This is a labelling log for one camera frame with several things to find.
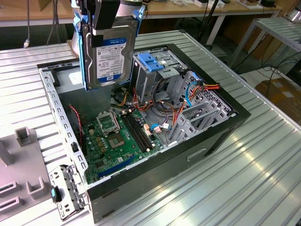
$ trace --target hard drive label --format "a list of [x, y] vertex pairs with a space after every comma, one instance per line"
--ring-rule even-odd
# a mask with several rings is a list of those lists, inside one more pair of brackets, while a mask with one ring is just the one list
[[123, 73], [124, 56], [122, 50], [126, 47], [125, 38], [103, 40], [103, 46], [97, 47], [97, 78], [101, 82], [118, 79]]

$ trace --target desk leg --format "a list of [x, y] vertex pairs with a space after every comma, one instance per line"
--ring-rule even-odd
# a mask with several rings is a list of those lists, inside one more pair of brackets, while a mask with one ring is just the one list
[[212, 45], [212, 43], [213, 43], [213, 41], [214, 41], [214, 39], [215, 39], [215, 37], [216, 37], [216, 35], [217, 35], [217, 33], [218, 33], [221, 25], [222, 25], [222, 22], [224, 21], [225, 17], [226, 16], [224, 16], [224, 15], [223, 16], [218, 16], [218, 18], [217, 18], [217, 20], [215, 22], [215, 25], [214, 25], [214, 27], [213, 27], [213, 29], [211, 31], [211, 34], [210, 34], [210, 36], [209, 36], [209, 38], [207, 40], [206, 45]]
[[[278, 16], [280, 11], [277, 11], [275, 13], [273, 13], [271, 15], [271, 18], [275, 18]], [[259, 44], [259, 42], [262, 40], [263, 36], [265, 35], [266, 33], [264, 31], [261, 31], [260, 34], [258, 35], [257, 39], [255, 40], [255, 42], [253, 43], [253, 45], [251, 46], [251, 48], [249, 49], [248, 51], [248, 54], [250, 54]]]
[[256, 26], [256, 19], [253, 20], [253, 22], [251, 23], [249, 29], [246, 31], [244, 37], [242, 38], [242, 40], [240, 41], [239, 45], [237, 46], [235, 52], [232, 55], [232, 59], [229, 63], [229, 67], [231, 68], [234, 63], [236, 62], [238, 55], [240, 54], [241, 50], [243, 49], [243, 47], [245, 46], [246, 42], [248, 41], [248, 39], [250, 38], [255, 26]]

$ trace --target motherboard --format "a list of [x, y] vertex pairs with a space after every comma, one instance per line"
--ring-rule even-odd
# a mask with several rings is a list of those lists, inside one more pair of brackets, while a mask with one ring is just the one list
[[150, 134], [146, 128], [149, 125], [139, 111], [128, 115], [105, 113], [83, 126], [87, 148], [87, 183], [94, 183], [163, 149], [157, 135]]

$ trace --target white connector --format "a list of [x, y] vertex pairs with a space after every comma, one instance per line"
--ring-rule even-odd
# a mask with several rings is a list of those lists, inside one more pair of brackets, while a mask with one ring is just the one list
[[26, 41], [24, 42], [24, 45], [23, 45], [23, 47], [24, 48], [27, 48], [29, 46], [29, 40], [28, 39], [26, 39]]

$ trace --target slotted metal surface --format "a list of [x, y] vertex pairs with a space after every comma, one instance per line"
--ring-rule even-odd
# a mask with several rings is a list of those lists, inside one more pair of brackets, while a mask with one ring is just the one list
[[256, 19], [256, 25], [289, 47], [298, 52], [301, 51], [301, 24], [295, 24], [286, 18], [278, 17]]
[[[140, 35], [136, 47], [165, 43], [176, 44], [252, 116], [214, 154], [97, 225], [294, 225], [301, 218], [300, 127], [184, 33]], [[69, 47], [2, 51], [0, 56], [0, 136], [27, 125], [37, 131], [48, 170], [67, 162], [35, 64], [73, 58]], [[45, 222], [63, 224], [50, 200], [1, 225]], [[84, 210], [63, 225], [93, 223]]]

